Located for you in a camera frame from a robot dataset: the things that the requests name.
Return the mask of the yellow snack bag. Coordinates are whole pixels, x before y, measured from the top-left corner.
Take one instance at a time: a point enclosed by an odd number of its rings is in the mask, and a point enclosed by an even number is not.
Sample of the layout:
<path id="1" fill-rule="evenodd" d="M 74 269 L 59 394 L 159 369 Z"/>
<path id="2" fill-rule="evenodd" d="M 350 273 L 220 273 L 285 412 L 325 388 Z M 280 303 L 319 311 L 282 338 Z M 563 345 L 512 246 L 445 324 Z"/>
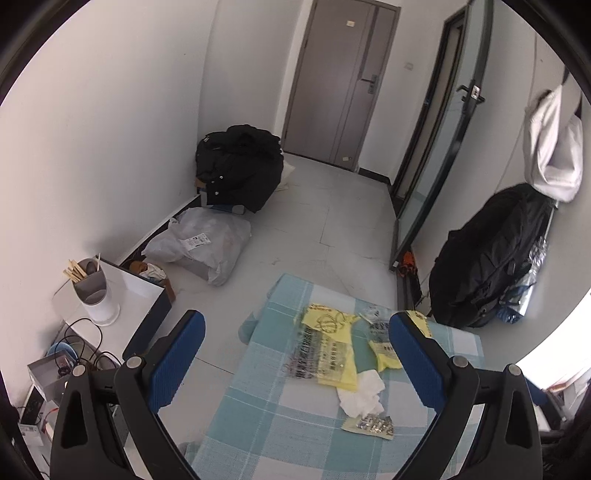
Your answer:
<path id="1" fill-rule="evenodd" d="M 384 317 L 384 313 L 386 311 L 372 305 L 367 307 L 361 314 L 363 320 L 370 323 L 367 338 L 369 346 L 376 356 L 379 373 L 387 369 L 398 370 L 403 368 L 402 362 L 390 341 L 389 322 Z"/>
<path id="2" fill-rule="evenodd" d="M 353 324 L 355 314 L 311 303 L 297 324 L 297 337 L 284 366 L 288 377 L 314 380 L 318 385 L 356 392 Z"/>

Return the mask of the white tissue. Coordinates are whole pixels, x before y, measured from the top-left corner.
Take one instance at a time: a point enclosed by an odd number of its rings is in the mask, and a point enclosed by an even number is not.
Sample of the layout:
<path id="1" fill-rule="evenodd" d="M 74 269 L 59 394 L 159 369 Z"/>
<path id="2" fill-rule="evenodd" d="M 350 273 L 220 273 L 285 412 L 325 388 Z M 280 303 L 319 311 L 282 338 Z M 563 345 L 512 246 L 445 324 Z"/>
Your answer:
<path id="1" fill-rule="evenodd" d="M 367 370 L 358 374 L 358 389 L 355 392 L 338 388 L 339 406 L 346 416 L 365 417 L 369 414 L 380 415 L 385 408 L 380 394 L 386 385 L 377 370 Z"/>

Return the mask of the small printed wrapper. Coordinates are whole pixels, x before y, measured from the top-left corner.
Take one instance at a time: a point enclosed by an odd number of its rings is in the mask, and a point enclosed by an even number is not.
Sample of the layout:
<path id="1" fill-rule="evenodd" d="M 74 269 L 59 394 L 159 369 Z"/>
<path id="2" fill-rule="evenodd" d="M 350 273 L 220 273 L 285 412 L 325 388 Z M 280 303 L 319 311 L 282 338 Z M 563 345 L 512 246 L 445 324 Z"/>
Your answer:
<path id="1" fill-rule="evenodd" d="M 391 417 L 381 414 L 368 414 L 366 416 L 348 418 L 342 423 L 342 430 L 384 440 L 392 440 L 394 438 L 394 425 Z"/>

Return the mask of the white side cabinet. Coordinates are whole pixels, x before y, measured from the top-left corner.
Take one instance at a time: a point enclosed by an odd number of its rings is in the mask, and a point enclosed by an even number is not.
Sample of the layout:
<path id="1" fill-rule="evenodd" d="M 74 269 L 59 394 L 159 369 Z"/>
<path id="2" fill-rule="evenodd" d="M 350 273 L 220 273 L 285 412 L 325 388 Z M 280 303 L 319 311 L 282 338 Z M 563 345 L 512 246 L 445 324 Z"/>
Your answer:
<path id="1" fill-rule="evenodd" d="M 171 309 L 166 289 L 100 258 L 70 260 L 52 298 L 64 321 L 60 341 L 82 341 L 81 354 L 126 361 L 144 353 Z"/>

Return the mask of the orange object on floor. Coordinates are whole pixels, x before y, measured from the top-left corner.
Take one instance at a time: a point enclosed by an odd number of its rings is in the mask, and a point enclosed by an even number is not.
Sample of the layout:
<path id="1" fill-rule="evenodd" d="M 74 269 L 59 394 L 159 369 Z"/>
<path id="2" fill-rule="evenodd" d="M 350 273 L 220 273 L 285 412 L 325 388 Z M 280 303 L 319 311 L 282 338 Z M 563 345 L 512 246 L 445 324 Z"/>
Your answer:
<path id="1" fill-rule="evenodd" d="M 412 277 L 418 272 L 415 256 L 412 251 L 404 253 L 400 264 L 398 265 L 398 273 L 401 277 Z"/>

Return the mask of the silver blue folded umbrella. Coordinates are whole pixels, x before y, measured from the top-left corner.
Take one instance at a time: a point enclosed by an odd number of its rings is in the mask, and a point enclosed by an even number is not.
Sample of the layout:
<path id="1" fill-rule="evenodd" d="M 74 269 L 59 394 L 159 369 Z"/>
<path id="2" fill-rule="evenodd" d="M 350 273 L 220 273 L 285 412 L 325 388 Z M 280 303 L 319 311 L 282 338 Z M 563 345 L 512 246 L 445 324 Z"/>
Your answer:
<path id="1" fill-rule="evenodd" d="M 525 273 L 501 297 L 497 317 L 507 324 L 522 320 L 528 310 L 538 276 L 548 253 L 548 235 L 559 202 L 551 202 L 548 220 L 543 224 L 541 234 L 533 244 L 524 265 Z"/>

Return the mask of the teal plaid tablecloth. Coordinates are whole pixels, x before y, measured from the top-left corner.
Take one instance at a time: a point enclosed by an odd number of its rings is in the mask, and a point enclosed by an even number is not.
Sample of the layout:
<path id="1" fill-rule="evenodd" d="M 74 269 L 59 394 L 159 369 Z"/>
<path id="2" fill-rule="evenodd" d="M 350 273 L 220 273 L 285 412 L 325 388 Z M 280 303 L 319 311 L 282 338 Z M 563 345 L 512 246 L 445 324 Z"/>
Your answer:
<path id="1" fill-rule="evenodd" d="M 342 430 L 338 393 L 287 377 L 304 310 L 318 303 L 363 316 L 366 301 L 284 274 L 267 294 L 249 346 L 200 443 L 185 457 L 201 479 L 392 479 L 435 418 L 402 369 L 381 376 L 394 437 Z"/>

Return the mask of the black hanging backpack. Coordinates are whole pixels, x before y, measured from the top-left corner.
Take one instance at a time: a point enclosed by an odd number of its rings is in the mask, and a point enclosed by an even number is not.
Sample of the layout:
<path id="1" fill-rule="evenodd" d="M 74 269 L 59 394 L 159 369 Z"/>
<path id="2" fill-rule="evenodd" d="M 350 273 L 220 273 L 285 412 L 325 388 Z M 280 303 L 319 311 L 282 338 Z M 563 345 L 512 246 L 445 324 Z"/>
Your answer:
<path id="1" fill-rule="evenodd" d="M 429 277 L 431 315 L 439 324 L 478 328 L 530 266 L 554 201 L 527 183 L 503 189 L 448 234 Z"/>

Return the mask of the grey white chopstick holder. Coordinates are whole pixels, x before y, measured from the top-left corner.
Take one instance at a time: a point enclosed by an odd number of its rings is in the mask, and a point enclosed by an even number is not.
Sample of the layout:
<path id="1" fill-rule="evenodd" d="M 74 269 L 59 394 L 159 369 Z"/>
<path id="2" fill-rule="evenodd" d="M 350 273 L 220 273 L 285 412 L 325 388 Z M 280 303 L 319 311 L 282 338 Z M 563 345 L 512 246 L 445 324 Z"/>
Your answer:
<path id="1" fill-rule="evenodd" d="M 72 282 L 78 301 L 95 325 L 106 327 L 117 320 L 120 306 L 112 295 L 100 255 L 81 261 L 69 260 L 63 273 Z"/>

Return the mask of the grey plastic parcel bag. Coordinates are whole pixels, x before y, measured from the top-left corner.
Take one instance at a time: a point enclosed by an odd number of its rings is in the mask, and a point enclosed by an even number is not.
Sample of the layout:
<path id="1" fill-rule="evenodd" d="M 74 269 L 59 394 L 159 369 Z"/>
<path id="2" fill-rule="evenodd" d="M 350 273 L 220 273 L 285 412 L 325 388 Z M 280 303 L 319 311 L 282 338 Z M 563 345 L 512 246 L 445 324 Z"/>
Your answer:
<path id="1" fill-rule="evenodd" d="M 250 236 L 252 225 L 242 217 L 190 208 L 171 218 L 167 228 L 147 243 L 142 255 L 175 264 L 209 285 L 221 286 L 231 276 Z"/>

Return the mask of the black bag on floor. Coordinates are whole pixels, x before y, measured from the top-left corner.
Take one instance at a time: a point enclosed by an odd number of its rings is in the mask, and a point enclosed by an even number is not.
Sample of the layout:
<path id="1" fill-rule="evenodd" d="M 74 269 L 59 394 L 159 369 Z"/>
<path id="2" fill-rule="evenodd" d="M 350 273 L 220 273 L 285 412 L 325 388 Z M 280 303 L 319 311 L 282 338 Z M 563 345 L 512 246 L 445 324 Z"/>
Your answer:
<path id="1" fill-rule="evenodd" d="M 259 212 L 280 185 L 280 137 L 247 124 L 208 133 L 197 144 L 195 167 L 206 206 Z"/>

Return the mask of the white hanging bag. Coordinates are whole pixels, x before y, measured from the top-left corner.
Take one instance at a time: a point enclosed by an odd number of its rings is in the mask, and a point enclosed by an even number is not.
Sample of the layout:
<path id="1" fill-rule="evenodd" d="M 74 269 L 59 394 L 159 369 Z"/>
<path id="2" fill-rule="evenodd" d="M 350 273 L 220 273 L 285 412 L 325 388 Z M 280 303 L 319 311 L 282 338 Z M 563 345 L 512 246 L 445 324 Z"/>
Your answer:
<path id="1" fill-rule="evenodd" d="M 559 203 L 570 203 L 578 194 L 584 170 L 583 124 L 578 110 L 568 120 L 561 119 L 564 87 L 544 90 L 525 110 L 524 176 L 539 193 Z"/>

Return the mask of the black framed glass door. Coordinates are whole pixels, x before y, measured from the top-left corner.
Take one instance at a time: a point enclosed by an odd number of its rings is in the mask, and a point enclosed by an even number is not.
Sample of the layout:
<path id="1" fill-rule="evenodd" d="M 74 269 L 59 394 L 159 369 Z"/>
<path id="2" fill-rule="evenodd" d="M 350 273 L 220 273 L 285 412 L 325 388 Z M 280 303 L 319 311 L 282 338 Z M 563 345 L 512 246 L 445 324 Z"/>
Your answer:
<path id="1" fill-rule="evenodd" d="M 428 141 L 418 177 L 411 182 L 410 197 L 405 200 L 394 233 L 391 270 L 403 262 L 406 252 L 418 236 L 444 186 L 468 125 L 481 96 L 494 19 L 491 1 L 470 1 L 465 9 L 458 67 L 451 91 L 443 102 L 441 118 L 436 121 L 434 137 Z"/>

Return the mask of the grey entrance door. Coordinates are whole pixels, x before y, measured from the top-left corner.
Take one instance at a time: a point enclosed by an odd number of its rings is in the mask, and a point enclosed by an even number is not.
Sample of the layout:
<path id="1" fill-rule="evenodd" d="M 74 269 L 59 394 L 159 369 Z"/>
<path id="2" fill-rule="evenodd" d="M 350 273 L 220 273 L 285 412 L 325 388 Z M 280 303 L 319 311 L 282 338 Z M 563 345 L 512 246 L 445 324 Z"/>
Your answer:
<path id="1" fill-rule="evenodd" d="M 312 3 L 287 104 L 284 151 L 358 168 L 400 14 L 400 7 L 381 1 Z"/>

